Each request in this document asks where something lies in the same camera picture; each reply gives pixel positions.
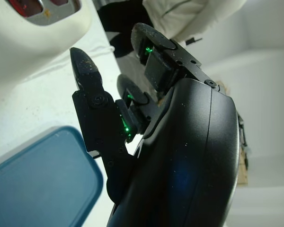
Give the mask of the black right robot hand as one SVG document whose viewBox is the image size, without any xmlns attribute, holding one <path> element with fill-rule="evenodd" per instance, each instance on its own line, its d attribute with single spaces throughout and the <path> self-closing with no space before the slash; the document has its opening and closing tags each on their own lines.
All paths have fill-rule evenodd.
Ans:
<svg viewBox="0 0 284 227">
<path fill-rule="evenodd" d="M 234 101 L 176 41 L 138 23 L 131 42 L 156 104 L 120 75 L 114 100 L 92 59 L 70 49 L 72 99 L 85 147 L 105 167 L 110 227 L 221 227 L 237 184 Z"/>
</svg>

